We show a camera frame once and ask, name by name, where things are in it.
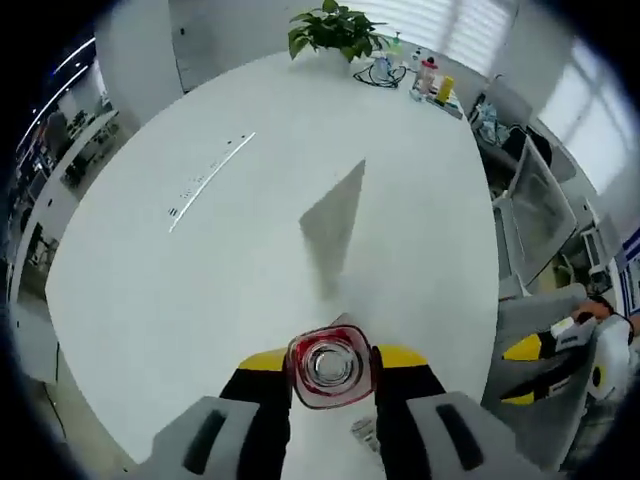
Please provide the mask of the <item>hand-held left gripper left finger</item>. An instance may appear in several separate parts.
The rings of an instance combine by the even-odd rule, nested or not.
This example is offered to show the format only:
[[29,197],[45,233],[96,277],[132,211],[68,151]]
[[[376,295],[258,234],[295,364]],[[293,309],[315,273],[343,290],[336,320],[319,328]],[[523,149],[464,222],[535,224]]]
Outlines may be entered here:
[[221,393],[205,396],[153,439],[151,473],[280,473],[291,437],[286,351],[242,361]]

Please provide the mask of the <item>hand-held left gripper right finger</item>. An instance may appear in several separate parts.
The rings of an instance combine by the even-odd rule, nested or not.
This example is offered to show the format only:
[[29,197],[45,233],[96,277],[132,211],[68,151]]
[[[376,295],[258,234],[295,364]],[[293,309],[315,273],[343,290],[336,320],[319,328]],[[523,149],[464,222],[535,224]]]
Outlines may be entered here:
[[513,431],[462,392],[447,392],[427,360],[401,346],[371,353],[376,435],[387,473],[539,473]]

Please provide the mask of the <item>person's right hand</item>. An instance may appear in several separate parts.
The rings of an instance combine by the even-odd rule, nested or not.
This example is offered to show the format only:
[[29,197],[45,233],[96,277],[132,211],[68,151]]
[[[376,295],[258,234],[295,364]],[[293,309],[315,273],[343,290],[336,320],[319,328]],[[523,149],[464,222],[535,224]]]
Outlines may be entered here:
[[612,305],[602,296],[588,297],[571,313],[576,323],[584,323],[592,318],[602,322],[616,313]]

